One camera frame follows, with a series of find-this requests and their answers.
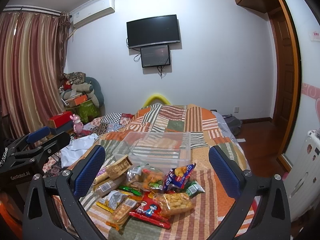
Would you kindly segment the purple wafer biscuit pack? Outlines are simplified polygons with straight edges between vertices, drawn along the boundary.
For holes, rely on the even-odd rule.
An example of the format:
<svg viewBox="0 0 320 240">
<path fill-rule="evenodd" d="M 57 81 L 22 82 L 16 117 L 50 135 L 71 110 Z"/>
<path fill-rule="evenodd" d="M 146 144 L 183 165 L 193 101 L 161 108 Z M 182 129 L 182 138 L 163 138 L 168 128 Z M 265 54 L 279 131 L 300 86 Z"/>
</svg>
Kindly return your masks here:
<svg viewBox="0 0 320 240">
<path fill-rule="evenodd" d="M 107 166 L 103 167 L 97 174 L 96 178 L 93 180 L 93 185 L 98 185 L 99 183 L 105 181 L 108 179 L 110 176 L 108 175 L 107 172 Z"/>
</svg>

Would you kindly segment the tan bread loaf pack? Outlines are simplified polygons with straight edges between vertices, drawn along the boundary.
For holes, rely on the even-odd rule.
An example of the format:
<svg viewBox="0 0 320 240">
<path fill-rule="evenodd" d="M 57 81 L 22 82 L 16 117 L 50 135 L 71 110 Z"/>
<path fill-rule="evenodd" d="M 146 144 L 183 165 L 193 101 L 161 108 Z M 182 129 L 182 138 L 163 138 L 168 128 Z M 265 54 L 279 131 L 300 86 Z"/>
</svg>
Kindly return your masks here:
<svg viewBox="0 0 320 240">
<path fill-rule="evenodd" d="M 112 180 L 115 180 L 122 174 L 126 173 L 131 166 L 132 162 L 129 159 L 129 156 L 125 155 L 115 163 L 108 165 L 106 167 L 106 173 Z"/>
</svg>

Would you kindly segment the brown cracker pack with barcode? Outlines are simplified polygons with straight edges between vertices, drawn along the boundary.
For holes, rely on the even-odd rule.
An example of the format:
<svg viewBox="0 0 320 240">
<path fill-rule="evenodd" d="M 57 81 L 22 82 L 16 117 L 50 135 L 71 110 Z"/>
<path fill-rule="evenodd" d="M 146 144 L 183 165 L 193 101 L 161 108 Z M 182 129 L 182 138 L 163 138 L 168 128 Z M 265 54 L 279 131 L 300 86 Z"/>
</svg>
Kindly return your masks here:
<svg viewBox="0 0 320 240">
<path fill-rule="evenodd" d="M 108 195 L 111 191 L 118 188 L 126 179 L 126 175 L 122 174 L 116 179 L 108 178 L 107 180 L 95 185 L 93 187 L 93 192 L 97 194 L 99 197 L 103 198 L 104 196 Z"/>
</svg>

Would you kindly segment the green white small snack bag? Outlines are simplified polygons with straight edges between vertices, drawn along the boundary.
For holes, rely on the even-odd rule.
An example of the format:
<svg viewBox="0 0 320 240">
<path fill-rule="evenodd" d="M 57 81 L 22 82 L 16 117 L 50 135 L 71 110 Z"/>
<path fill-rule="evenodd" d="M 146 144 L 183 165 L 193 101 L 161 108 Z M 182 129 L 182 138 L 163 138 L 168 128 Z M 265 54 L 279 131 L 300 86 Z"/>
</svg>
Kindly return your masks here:
<svg viewBox="0 0 320 240">
<path fill-rule="evenodd" d="M 189 198 L 193 198 L 200 193 L 205 193 L 205 190 L 196 180 L 192 180 L 186 183 L 185 193 Z"/>
</svg>

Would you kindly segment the yellow silver peanut snack bag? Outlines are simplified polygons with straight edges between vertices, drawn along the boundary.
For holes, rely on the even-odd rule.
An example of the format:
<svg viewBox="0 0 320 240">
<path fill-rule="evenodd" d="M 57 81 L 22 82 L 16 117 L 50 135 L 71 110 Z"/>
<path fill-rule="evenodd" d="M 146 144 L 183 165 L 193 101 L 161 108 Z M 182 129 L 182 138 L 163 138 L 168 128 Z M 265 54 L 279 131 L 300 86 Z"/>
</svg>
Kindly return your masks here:
<svg viewBox="0 0 320 240">
<path fill-rule="evenodd" d="M 128 194 L 121 191 L 113 190 L 108 195 L 97 201 L 96 205 L 110 213 L 113 213 L 128 196 Z"/>
</svg>

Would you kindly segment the green foil candy wrapper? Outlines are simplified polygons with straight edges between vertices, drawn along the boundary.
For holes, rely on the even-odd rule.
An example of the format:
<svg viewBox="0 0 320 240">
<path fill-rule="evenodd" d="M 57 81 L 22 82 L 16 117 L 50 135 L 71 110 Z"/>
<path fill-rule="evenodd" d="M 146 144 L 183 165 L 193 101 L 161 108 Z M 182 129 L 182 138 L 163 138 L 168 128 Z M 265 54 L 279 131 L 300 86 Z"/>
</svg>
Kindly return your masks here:
<svg viewBox="0 0 320 240">
<path fill-rule="evenodd" d="M 134 196 L 138 196 L 138 197 L 141 197 L 143 195 L 140 190 L 137 190 L 132 187 L 125 186 L 125 185 L 118 186 L 118 189 L 125 191 L 125 192 L 132 193 Z"/>
</svg>

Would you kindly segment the clear bag fried snacks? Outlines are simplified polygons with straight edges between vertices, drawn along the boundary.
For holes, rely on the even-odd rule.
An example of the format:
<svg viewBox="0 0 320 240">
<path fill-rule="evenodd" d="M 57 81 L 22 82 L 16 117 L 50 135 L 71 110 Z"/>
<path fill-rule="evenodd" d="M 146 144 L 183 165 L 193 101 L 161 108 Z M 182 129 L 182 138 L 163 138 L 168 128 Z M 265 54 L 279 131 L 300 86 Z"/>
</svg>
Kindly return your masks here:
<svg viewBox="0 0 320 240">
<path fill-rule="evenodd" d="M 126 185 L 143 191 L 162 193 L 164 191 L 165 173 L 149 164 L 134 166 L 126 175 Z"/>
</svg>

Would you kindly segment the blue chip snack bag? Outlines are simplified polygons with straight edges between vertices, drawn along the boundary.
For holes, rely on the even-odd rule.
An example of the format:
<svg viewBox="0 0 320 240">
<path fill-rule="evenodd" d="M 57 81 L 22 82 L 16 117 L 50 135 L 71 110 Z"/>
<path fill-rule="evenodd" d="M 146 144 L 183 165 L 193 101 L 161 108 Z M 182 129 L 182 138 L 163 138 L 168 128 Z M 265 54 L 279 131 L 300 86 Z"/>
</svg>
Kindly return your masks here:
<svg viewBox="0 0 320 240">
<path fill-rule="evenodd" d="M 172 168 L 165 177 L 163 186 L 164 192 L 170 191 L 173 188 L 184 189 L 185 184 L 189 181 L 195 167 L 196 163 Z"/>
</svg>

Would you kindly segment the clear bag yellow puffs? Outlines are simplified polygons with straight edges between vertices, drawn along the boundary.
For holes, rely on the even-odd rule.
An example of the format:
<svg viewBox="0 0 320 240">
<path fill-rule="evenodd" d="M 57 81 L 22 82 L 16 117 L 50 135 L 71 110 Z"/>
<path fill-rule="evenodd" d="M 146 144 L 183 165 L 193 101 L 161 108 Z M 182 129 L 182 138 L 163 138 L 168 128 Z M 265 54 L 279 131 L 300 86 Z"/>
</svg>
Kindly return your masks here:
<svg viewBox="0 0 320 240">
<path fill-rule="evenodd" d="M 157 194 L 155 202 L 160 206 L 160 214 L 164 217 L 185 213 L 195 207 L 194 202 L 186 193 Z"/>
</svg>

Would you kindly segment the clear plastic storage bin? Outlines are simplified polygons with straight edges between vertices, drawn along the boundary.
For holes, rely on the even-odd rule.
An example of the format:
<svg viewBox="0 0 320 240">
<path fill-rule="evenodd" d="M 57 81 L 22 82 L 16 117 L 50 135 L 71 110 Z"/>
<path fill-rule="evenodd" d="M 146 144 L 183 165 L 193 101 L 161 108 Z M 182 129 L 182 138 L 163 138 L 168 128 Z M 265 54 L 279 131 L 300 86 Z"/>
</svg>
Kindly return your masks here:
<svg viewBox="0 0 320 240">
<path fill-rule="evenodd" d="M 128 155 L 135 166 L 149 164 L 167 173 L 191 164 L 190 133 L 129 132 L 112 154 L 116 160 Z"/>
</svg>

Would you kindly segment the red cartoon snack bag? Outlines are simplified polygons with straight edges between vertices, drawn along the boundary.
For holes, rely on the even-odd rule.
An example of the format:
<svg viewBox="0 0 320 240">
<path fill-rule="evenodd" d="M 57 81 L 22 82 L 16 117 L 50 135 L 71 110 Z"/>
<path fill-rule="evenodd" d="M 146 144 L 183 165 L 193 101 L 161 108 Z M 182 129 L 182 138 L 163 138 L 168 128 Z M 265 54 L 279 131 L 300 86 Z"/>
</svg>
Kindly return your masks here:
<svg viewBox="0 0 320 240">
<path fill-rule="evenodd" d="M 161 208 L 156 203 L 155 195 L 151 191 L 144 191 L 140 204 L 137 208 L 130 211 L 129 215 L 160 228 L 171 228 L 169 219 L 161 215 Z"/>
</svg>

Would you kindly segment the white crumpled cloth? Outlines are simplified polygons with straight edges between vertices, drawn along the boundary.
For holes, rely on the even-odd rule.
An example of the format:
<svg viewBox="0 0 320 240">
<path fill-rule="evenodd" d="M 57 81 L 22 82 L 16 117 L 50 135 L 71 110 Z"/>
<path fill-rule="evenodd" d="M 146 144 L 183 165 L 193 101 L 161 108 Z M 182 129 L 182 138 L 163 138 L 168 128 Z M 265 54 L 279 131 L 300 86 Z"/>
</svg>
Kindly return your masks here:
<svg viewBox="0 0 320 240">
<path fill-rule="evenodd" d="M 72 140 L 61 150 L 61 167 L 67 168 L 76 162 L 96 141 L 98 135 L 91 135 Z"/>
</svg>

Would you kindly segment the red gift box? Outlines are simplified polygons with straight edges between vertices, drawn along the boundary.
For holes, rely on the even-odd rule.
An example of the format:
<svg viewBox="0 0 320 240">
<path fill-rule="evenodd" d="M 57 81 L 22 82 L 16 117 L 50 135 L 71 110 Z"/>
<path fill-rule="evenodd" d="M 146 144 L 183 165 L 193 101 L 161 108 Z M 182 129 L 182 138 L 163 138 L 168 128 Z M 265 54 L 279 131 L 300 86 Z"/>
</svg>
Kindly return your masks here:
<svg viewBox="0 0 320 240">
<path fill-rule="evenodd" d="M 58 115 L 52 116 L 51 118 L 48 119 L 48 126 L 50 128 L 59 128 L 71 121 L 71 118 L 70 118 L 71 115 L 72 115 L 71 111 L 65 111 Z"/>
</svg>

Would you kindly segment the dark grey box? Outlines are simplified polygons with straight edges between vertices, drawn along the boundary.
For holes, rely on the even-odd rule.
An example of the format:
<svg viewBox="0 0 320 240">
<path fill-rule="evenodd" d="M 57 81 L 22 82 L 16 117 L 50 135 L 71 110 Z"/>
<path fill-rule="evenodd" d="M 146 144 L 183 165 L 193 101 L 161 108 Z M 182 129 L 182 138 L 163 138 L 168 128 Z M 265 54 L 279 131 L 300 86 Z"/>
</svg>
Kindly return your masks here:
<svg viewBox="0 0 320 240">
<path fill-rule="evenodd" d="M 70 120 L 69 122 L 65 123 L 64 125 L 58 127 L 58 128 L 49 128 L 52 135 L 58 135 L 62 132 L 69 132 L 70 130 L 73 130 L 73 122 Z"/>
</svg>

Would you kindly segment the pink plush bunny toy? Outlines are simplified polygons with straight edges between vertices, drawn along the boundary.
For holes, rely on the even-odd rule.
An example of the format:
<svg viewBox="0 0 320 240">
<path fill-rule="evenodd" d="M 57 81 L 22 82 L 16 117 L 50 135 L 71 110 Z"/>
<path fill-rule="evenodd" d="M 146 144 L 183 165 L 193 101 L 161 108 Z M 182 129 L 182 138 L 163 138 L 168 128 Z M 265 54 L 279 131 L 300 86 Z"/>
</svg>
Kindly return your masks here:
<svg viewBox="0 0 320 240">
<path fill-rule="evenodd" d="M 73 114 L 70 116 L 70 119 L 73 122 L 73 129 L 75 134 L 80 134 L 83 130 L 83 123 L 80 119 L 80 116 Z"/>
</svg>

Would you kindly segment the checkered patchwork quilt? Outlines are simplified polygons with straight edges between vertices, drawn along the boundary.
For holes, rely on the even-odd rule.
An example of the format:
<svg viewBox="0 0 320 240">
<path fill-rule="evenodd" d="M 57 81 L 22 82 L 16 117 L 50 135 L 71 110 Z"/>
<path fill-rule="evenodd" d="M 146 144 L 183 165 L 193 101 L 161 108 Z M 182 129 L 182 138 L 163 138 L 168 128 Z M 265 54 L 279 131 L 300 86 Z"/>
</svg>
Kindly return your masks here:
<svg viewBox="0 0 320 240">
<path fill-rule="evenodd" d="M 85 124 L 81 135 L 103 135 L 108 132 L 117 132 L 127 125 L 132 117 L 133 115 L 128 113 L 109 113 Z"/>
</svg>

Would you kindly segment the orange flat box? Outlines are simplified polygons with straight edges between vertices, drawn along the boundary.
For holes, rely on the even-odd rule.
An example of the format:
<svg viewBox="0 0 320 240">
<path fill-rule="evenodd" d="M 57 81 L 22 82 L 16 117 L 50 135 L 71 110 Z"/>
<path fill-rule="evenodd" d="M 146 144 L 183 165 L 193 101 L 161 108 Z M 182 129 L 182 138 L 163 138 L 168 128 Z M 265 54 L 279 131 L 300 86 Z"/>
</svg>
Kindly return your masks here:
<svg viewBox="0 0 320 240">
<path fill-rule="evenodd" d="M 70 98 L 66 101 L 67 107 L 75 107 L 81 103 L 87 101 L 88 97 L 86 94 L 79 95 L 77 97 Z"/>
</svg>

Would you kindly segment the green gift box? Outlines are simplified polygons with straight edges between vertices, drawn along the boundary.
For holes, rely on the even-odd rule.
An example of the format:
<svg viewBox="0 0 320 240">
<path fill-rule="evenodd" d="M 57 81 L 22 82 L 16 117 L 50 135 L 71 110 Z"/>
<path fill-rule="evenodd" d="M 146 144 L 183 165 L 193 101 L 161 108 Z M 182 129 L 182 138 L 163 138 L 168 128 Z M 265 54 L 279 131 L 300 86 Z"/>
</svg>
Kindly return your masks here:
<svg viewBox="0 0 320 240">
<path fill-rule="evenodd" d="M 92 100 L 87 100 L 75 107 L 75 114 L 80 116 L 83 124 L 91 122 L 100 116 L 100 108 L 96 107 Z"/>
</svg>

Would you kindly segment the grey backpack on floor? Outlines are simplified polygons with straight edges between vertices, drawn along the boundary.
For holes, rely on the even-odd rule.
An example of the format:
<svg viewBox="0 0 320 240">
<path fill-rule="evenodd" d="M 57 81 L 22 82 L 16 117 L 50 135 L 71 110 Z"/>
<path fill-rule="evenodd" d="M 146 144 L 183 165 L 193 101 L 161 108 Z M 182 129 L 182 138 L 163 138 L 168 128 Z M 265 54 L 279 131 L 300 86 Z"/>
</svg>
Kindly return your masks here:
<svg viewBox="0 0 320 240">
<path fill-rule="evenodd" d="M 234 136 L 237 136 L 241 132 L 242 120 L 236 118 L 232 114 L 222 116 L 229 130 Z"/>
</svg>

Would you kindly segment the grey green plush cushion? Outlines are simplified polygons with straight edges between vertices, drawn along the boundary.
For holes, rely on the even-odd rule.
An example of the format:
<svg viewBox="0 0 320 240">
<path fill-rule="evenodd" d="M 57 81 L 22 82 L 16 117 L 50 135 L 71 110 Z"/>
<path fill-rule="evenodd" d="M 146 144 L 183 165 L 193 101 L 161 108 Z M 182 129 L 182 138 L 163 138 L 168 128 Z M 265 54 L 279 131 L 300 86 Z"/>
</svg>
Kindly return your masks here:
<svg viewBox="0 0 320 240">
<path fill-rule="evenodd" d="M 87 94 L 88 98 L 92 100 L 93 105 L 97 108 L 101 108 L 104 104 L 104 96 L 101 91 L 101 86 L 99 82 L 93 77 L 86 77 L 85 83 L 91 85 L 91 90 Z"/>
</svg>

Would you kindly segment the orange green patchwork bedspread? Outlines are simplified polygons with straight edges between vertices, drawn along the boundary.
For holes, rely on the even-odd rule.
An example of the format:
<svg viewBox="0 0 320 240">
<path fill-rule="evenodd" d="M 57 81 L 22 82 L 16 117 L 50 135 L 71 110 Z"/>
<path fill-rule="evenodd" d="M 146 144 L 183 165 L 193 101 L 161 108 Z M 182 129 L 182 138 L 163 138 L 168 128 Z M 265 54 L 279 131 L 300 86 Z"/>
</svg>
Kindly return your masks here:
<svg viewBox="0 0 320 240">
<path fill-rule="evenodd" d="M 204 188 L 195 197 L 193 210 L 171 217 L 170 229 L 135 218 L 115 229 L 108 222 L 111 214 L 97 206 L 97 195 L 89 191 L 80 202 L 107 239 L 207 239 L 233 204 L 209 163 L 209 149 L 219 146 L 242 169 L 249 167 L 223 117 L 195 105 L 152 105 L 140 109 L 128 122 L 111 113 L 87 127 L 89 138 L 73 140 L 60 152 L 63 168 L 73 168 L 93 146 L 100 145 L 105 149 L 105 165 L 124 155 L 135 165 L 146 163 L 164 173 L 195 163 L 190 177 Z"/>
</svg>

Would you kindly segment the yellow curved headboard piece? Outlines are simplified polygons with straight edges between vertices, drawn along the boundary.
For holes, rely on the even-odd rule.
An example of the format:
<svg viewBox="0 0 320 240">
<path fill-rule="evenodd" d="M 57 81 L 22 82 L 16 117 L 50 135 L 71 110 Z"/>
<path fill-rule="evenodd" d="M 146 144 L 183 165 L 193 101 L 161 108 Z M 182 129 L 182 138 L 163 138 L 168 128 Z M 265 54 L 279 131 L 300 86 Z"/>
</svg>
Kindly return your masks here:
<svg viewBox="0 0 320 240">
<path fill-rule="evenodd" d="M 171 105 L 169 100 L 166 97 L 164 97 L 163 95 L 161 95 L 161 94 L 152 94 L 144 102 L 143 107 L 147 107 L 149 105 L 152 105 L 154 102 L 159 102 L 159 103 L 161 103 L 163 105 Z"/>
</svg>

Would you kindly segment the red striped curtain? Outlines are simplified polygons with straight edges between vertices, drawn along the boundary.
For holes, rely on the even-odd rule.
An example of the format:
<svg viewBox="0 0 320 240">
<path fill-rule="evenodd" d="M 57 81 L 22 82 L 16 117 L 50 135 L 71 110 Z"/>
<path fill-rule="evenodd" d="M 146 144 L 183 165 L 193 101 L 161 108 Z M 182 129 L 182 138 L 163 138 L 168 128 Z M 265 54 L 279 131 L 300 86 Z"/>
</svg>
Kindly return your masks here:
<svg viewBox="0 0 320 240">
<path fill-rule="evenodd" d="M 1 102 L 16 137 L 65 109 L 59 87 L 66 62 L 68 14 L 1 13 Z"/>
</svg>

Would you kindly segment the brown wooden door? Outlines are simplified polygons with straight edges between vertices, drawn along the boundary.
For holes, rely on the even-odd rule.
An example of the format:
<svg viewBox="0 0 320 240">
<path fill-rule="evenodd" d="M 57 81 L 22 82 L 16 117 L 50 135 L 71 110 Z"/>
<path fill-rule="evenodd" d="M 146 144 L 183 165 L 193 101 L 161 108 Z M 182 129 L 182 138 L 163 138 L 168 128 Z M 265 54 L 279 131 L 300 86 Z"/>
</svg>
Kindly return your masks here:
<svg viewBox="0 0 320 240">
<path fill-rule="evenodd" d="M 285 153 L 296 124 L 301 67 L 296 30 L 291 14 L 279 7 L 268 14 L 277 58 L 277 90 L 273 123 L 283 132 L 278 155 Z"/>
</svg>

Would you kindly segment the small black wall monitor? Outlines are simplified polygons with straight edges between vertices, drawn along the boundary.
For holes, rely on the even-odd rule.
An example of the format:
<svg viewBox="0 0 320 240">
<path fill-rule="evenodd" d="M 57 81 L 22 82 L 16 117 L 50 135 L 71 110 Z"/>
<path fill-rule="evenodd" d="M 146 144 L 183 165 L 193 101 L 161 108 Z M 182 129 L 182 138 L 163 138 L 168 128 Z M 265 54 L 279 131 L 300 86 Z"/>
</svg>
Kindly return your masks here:
<svg viewBox="0 0 320 240">
<path fill-rule="evenodd" d="M 143 47 L 140 49 L 143 68 L 169 66 L 170 48 L 167 44 Z"/>
</svg>

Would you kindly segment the white wall air conditioner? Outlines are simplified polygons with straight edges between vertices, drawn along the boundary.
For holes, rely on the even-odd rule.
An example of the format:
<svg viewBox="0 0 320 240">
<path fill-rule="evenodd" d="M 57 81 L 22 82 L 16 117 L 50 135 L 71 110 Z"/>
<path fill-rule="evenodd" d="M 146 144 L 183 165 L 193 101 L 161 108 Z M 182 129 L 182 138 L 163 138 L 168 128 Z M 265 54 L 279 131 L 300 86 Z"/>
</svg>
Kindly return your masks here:
<svg viewBox="0 0 320 240">
<path fill-rule="evenodd" d="M 114 0 L 99 0 L 82 8 L 75 9 L 72 13 L 73 27 L 79 29 L 102 17 L 115 12 Z"/>
</svg>

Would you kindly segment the large black wall television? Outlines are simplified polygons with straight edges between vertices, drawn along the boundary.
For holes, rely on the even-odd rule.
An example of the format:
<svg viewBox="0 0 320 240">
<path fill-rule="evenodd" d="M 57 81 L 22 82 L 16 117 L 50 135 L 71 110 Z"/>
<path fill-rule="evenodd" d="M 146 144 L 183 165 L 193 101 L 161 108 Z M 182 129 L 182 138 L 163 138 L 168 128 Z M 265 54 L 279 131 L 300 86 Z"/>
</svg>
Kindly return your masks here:
<svg viewBox="0 0 320 240">
<path fill-rule="evenodd" d="M 181 41 L 177 15 L 142 18 L 127 22 L 126 27 L 130 49 Z"/>
</svg>

